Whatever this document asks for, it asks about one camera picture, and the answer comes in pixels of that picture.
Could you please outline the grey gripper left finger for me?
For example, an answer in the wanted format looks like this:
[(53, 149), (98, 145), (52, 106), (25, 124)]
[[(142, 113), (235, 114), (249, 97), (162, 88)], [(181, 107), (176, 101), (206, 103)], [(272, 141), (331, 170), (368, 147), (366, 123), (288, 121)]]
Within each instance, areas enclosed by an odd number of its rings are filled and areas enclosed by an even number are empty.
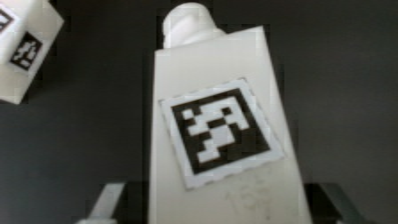
[(148, 224), (146, 184), (107, 183), (85, 218), (75, 224)]

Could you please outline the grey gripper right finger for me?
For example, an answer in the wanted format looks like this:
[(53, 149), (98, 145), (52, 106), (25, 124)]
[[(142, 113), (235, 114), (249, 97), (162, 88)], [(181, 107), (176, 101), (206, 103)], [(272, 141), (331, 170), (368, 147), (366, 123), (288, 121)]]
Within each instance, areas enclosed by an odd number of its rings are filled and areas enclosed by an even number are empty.
[(336, 183), (304, 185), (313, 224), (371, 224)]

